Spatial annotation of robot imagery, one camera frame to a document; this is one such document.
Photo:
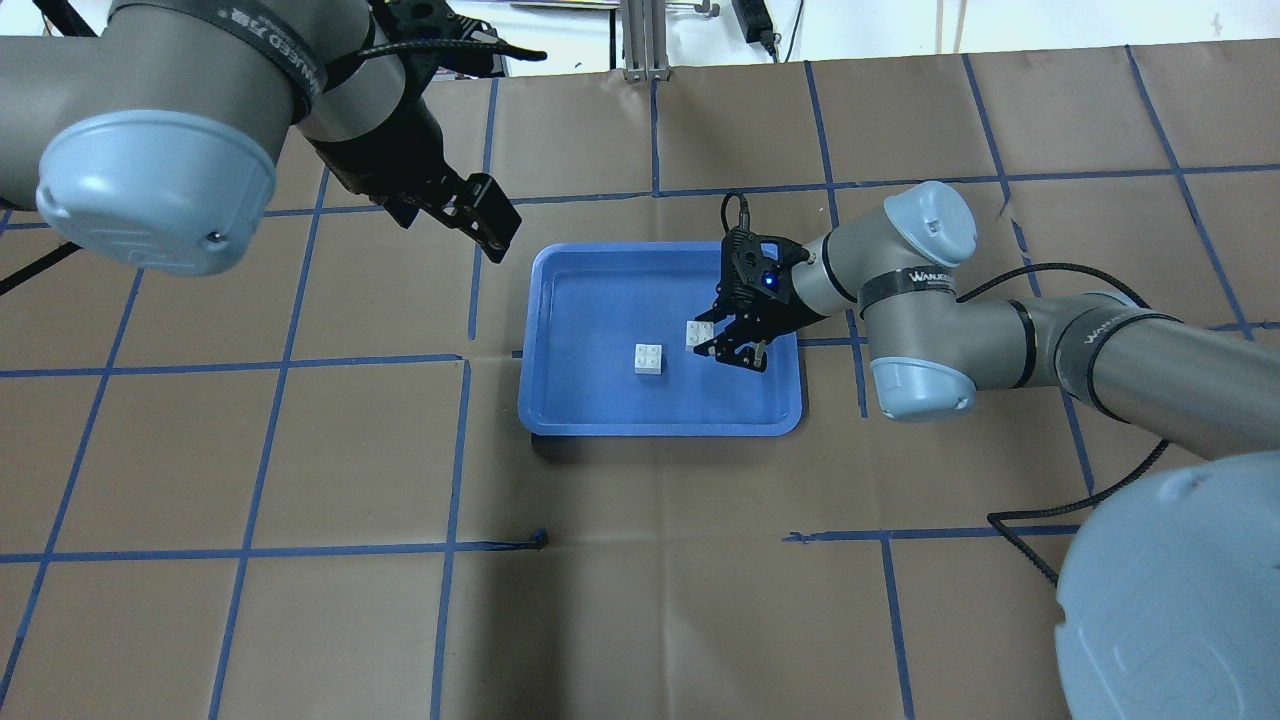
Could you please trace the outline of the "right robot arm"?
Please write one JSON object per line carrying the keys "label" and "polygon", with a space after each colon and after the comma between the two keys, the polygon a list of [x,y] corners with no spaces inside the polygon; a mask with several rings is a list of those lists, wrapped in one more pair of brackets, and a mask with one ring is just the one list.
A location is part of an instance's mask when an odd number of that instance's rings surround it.
{"label": "right robot arm", "polygon": [[[660,192],[635,149],[571,152],[535,190],[611,199],[526,206],[515,250],[477,273],[479,328],[443,719],[1066,719],[1050,584],[986,524],[1105,488],[1155,438],[1119,410],[1051,388],[1096,266],[1158,313],[1231,345],[1277,346],[1277,41],[819,61],[681,70],[650,94],[613,76],[466,81],[430,94],[454,128],[517,167],[521,138],[636,138],[655,120]],[[531,437],[517,410],[529,270],[556,242],[709,240],[695,187],[748,141],[749,181],[836,190],[751,196],[756,228],[800,241],[877,209],[918,172],[960,174],[979,227],[956,269],[1012,316],[1012,373],[968,415],[884,418],[869,313],[801,333],[806,411],[765,438]]]}

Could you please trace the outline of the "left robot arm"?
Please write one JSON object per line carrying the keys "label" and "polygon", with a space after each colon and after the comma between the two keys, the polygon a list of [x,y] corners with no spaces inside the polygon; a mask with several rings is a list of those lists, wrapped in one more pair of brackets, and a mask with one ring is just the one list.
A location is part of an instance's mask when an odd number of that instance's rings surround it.
{"label": "left robot arm", "polygon": [[212,275],[246,254],[297,129],[351,193],[407,228],[425,213],[493,263],[521,219],[460,176],[424,95],[440,68],[543,61],[444,1],[114,1],[97,36],[3,38],[3,208],[137,268]]}

